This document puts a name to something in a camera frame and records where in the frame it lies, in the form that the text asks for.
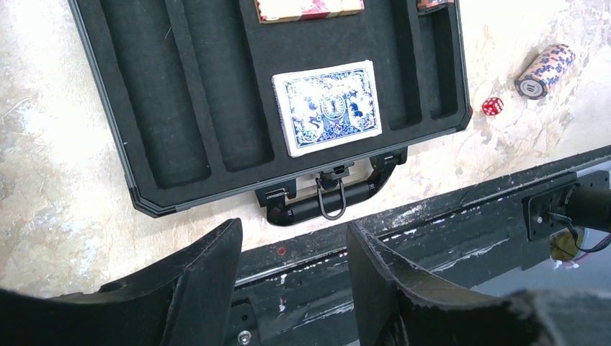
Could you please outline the blue playing card deck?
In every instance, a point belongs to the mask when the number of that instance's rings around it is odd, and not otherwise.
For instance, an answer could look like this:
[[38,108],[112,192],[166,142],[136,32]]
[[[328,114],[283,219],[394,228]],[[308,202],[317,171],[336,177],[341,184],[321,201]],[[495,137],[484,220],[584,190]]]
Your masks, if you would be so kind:
[[275,74],[271,81],[293,158],[383,133],[370,60]]

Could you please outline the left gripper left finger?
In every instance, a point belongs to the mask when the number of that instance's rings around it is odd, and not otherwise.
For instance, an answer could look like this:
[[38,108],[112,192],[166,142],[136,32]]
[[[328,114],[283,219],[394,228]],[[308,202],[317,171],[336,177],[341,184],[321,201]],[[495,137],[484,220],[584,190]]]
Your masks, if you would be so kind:
[[243,229],[228,219],[191,245],[104,284],[52,298],[1,291],[3,345],[222,345]]

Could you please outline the red Texas Hold'em card deck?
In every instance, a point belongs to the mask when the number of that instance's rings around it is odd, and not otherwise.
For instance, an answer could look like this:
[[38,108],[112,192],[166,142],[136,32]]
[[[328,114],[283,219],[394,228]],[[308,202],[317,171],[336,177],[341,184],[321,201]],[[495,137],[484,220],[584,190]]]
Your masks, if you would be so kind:
[[258,0],[254,4],[261,24],[343,17],[365,8],[363,0]]

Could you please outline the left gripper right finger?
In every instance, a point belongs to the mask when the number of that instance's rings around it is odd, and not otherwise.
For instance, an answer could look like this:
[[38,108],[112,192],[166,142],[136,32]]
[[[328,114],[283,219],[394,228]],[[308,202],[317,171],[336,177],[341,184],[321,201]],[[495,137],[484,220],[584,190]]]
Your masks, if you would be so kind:
[[347,260],[361,345],[608,345],[610,293],[456,285],[350,223]]

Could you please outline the black poker carrying case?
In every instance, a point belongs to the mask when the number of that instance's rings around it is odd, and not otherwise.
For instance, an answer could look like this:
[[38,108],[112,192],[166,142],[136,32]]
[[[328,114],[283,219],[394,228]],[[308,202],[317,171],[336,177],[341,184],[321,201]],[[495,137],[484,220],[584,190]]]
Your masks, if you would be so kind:
[[[274,226],[376,195],[415,143],[471,118],[460,4],[366,1],[264,25],[253,1],[71,1],[136,210],[167,216],[254,191]],[[381,135],[287,152],[275,74],[369,60]]]

